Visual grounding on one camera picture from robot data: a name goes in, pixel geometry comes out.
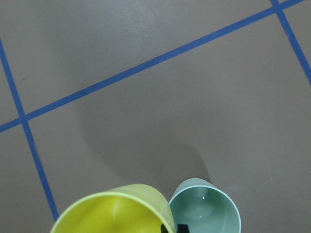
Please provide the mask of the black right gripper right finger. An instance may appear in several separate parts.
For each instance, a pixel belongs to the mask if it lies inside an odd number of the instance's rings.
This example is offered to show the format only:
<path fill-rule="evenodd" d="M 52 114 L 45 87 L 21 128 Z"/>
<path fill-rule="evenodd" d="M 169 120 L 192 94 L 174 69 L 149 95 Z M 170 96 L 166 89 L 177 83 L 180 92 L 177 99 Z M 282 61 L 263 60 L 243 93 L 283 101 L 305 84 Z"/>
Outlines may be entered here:
<path fill-rule="evenodd" d="M 189 233 L 189 227 L 187 224 L 178 224 L 177 233 Z"/>

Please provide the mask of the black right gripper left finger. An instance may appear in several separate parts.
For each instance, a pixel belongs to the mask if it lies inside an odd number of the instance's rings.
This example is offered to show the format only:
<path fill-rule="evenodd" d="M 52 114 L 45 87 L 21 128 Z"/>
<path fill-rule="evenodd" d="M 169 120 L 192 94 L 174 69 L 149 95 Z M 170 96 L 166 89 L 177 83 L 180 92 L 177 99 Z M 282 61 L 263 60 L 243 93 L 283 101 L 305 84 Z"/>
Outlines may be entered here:
<path fill-rule="evenodd" d="M 161 233 L 170 233 L 170 229 L 167 228 L 164 224 L 160 226 Z"/>

